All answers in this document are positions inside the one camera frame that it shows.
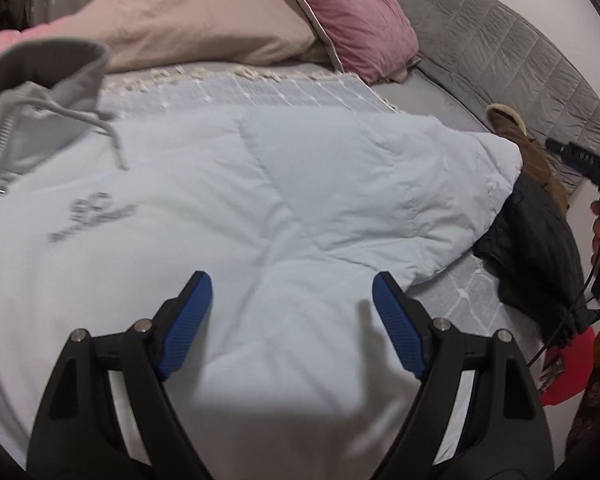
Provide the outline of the person's right hand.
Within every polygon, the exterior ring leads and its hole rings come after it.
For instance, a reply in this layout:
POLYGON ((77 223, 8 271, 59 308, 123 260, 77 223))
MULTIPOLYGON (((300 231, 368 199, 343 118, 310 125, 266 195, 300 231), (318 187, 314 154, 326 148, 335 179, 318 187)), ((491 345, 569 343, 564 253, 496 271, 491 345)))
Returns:
POLYGON ((596 269, 600 264, 600 200, 594 200, 591 203, 590 209, 595 216, 595 221, 592 225, 592 268, 596 269))

